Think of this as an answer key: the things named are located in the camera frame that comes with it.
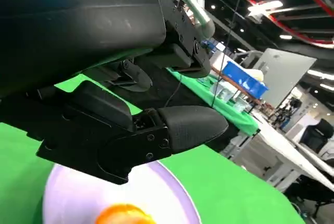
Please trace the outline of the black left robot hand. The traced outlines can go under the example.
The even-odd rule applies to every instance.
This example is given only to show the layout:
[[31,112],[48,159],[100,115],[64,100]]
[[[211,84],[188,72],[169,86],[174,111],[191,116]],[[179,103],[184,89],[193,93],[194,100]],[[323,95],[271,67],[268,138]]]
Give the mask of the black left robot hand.
[[37,156],[122,185],[132,168],[220,138],[201,106],[132,115],[112,86],[151,88],[135,64],[191,78],[210,62],[174,0],[1,0],[1,122],[41,142]]

